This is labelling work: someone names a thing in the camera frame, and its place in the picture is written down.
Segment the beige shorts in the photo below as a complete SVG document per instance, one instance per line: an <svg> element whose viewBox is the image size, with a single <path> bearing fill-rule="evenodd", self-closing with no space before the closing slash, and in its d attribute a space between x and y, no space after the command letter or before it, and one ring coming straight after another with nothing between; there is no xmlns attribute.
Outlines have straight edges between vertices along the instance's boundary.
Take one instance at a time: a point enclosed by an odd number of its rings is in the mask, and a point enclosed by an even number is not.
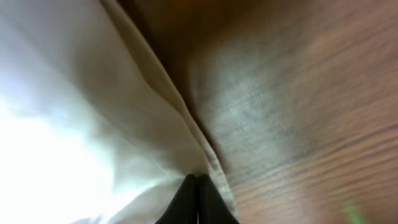
<svg viewBox="0 0 398 224"><path fill-rule="evenodd" d="M117 1L1 1L1 222L156 223L220 162Z"/></svg>

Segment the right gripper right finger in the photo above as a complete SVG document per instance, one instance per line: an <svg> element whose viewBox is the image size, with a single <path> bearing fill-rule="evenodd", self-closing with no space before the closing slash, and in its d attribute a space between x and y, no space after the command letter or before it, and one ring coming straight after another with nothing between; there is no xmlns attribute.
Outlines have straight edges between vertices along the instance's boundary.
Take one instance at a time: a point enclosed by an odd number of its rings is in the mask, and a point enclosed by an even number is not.
<svg viewBox="0 0 398 224"><path fill-rule="evenodd" d="M197 178L199 224L239 224L208 175Z"/></svg>

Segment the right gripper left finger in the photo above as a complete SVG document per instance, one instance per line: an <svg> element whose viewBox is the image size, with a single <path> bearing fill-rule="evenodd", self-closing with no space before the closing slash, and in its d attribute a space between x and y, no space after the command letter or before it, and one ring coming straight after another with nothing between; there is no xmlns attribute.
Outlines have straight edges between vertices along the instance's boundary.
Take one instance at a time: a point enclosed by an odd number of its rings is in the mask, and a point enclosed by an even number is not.
<svg viewBox="0 0 398 224"><path fill-rule="evenodd" d="M197 199L197 177L194 174L188 174L155 224L197 224Z"/></svg>

